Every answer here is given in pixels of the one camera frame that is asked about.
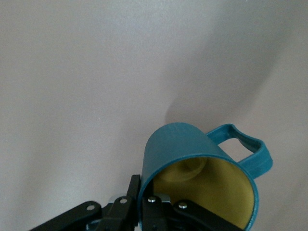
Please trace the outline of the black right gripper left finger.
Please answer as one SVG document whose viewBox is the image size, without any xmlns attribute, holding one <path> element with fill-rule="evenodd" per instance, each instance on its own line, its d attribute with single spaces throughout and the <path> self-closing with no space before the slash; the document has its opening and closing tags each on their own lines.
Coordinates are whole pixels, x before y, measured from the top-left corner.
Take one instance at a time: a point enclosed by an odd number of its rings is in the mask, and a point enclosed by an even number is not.
<svg viewBox="0 0 308 231">
<path fill-rule="evenodd" d="M 140 175 L 132 175 L 126 195 L 102 207 L 86 201 L 36 227 L 34 231 L 133 231 L 138 225 Z"/>
</svg>

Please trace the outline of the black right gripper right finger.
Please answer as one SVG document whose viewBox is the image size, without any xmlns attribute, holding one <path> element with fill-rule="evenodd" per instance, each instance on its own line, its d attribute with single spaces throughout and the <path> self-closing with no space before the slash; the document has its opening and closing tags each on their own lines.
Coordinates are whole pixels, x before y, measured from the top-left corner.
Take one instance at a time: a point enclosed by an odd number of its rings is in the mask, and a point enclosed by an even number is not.
<svg viewBox="0 0 308 231">
<path fill-rule="evenodd" d="M 241 231 L 197 203 L 183 199 L 171 204 L 166 194 L 154 193 L 150 181 L 142 193 L 141 229 L 143 231 Z"/>
</svg>

